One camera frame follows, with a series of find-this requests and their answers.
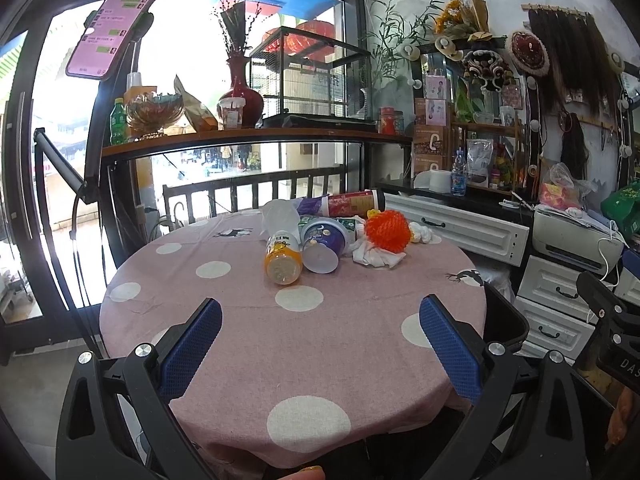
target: door handle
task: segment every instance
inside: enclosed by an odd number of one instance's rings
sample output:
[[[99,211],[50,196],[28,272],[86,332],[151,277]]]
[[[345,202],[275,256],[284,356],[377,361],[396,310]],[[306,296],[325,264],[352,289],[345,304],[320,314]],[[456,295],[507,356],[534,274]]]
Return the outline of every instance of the door handle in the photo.
[[[549,332],[545,332],[544,330],[542,330],[542,325],[540,325],[540,326],[538,327],[538,330],[540,331],[540,333],[541,333],[542,335],[546,335],[547,337],[549,337],[549,338],[551,338],[551,339],[558,339],[558,338],[560,337],[560,333],[559,333],[559,332],[556,332],[556,335],[552,335],[552,334],[550,334]]]
[[[575,294],[569,294],[568,292],[563,292],[562,290],[560,290],[559,286],[556,286],[556,292],[558,294],[561,294],[565,298],[569,298],[570,300],[577,300],[578,299],[578,293],[577,292]]]
[[[18,98],[18,118],[15,121],[15,161],[18,170],[18,199],[20,200],[20,207],[22,208],[22,222],[24,223],[27,240],[31,241],[33,236],[31,235],[31,226],[29,225],[29,217],[27,215],[27,203],[24,199],[24,182],[22,179],[22,115],[24,113],[24,97],[25,92],[20,92],[20,97]]]
[[[436,224],[436,222],[429,222],[424,216],[420,219],[423,224],[427,224],[433,227],[446,227],[447,225],[443,222],[442,224]]]

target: green bottle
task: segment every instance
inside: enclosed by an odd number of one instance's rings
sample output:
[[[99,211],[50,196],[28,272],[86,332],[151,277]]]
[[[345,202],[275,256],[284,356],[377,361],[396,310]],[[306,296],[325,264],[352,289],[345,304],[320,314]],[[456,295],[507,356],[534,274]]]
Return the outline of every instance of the green bottle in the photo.
[[[124,109],[124,99],[118,97],[113,107],[113,112],[109,116],[111,126],[111,145],[127,142],[125,130],[127,129],[127,112]]]

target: metal railing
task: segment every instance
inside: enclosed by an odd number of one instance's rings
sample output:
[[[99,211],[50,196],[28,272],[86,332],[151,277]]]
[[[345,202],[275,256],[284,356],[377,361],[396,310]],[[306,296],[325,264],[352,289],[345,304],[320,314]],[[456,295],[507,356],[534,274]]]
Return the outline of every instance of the metal railing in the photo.
[[[228,178],[219,178],[217,180],[206,180],[204,182],[194,182],[192,184],[182,184],[181,186],[169,187],[166,184],[162,186],[162,195],[164,196],[164,210],[167,216],[170,215],[171,208],[169,199],[175,196],[184,196],[187,205],[187,215],[189,223],[196,221],[193,215],[193,194],[201,191],[207,192],[209,198],[209,213],[211,217],[218,215],[216,206],[216,190],[229,189],[231,194],[231,212],[238,212],[238,187],[251,185],[252,209],[258,209],[258,184],[271,182],[271,199],[279,198],[279,183],[281,180],[291,181],[291,192],[289,198],[296,198],[298,193],[298,180],[306,178],[306,196],[311,198],[314,192],[314,179],[322,177],[322,194],[328,193],[329,177],[337,175],[340,177],[340,193],[346,191],[346,166],[339,164],[327,168],[312,168],[309,170],[287,170],[273,171],[271,173],[247,174],[232,176]],[[169,222],[169,229],[173,230],[172,222]]]

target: drawer handle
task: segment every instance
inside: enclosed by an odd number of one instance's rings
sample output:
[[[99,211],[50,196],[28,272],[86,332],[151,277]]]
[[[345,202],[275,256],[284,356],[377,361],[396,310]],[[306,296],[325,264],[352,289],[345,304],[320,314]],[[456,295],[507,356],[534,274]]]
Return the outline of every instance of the drawer handle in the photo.
[[[544,330],[542,330],[542,325],[540,325],[538,327],[538,330],[540,331],[540,333],[542,335],[546,335],[547,337],[550,337],[551,339],[558,339],[560,337],[560,333],[559,332],[557,332],[556,335],[551,335],[551,334],[545,332]]]
[[[429,222],[424,216],[421,218],[423,224],[431,225],[434,227],[446,227],[447,225],[443,222],[442,224],[436,224],[436,222]]]
[[[556,292],[558,294],[561,294],[565,298],[569,298],[570,300],[577,300],[578,299],[578,293],[577,292],[575,294],[569,294],[567,292],[563,292],[562,290],[560,290],[559,286],[556,286]]]

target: metal screw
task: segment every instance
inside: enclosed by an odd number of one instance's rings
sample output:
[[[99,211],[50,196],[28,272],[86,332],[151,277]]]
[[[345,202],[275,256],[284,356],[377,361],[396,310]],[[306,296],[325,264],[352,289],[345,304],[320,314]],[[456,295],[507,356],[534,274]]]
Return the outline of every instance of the metal screw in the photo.
[[[138,357],[146,357],[151,354],[151,345],[144,343],[136,348],[136,355]]]
[[[83,365],[88,363],[91,360],[92,354],[91,352],[82,352],[80,357],[78,357],[78,362]]]
[[[555,363],[561,363],[564,360],[564,356],[558,350],[552,350],[549,352],[549,359]]]
[[[500,343],[490,343],[489,352],[491,352],[493,355],[502,355],[505,352],[504,346],[502,346]]]

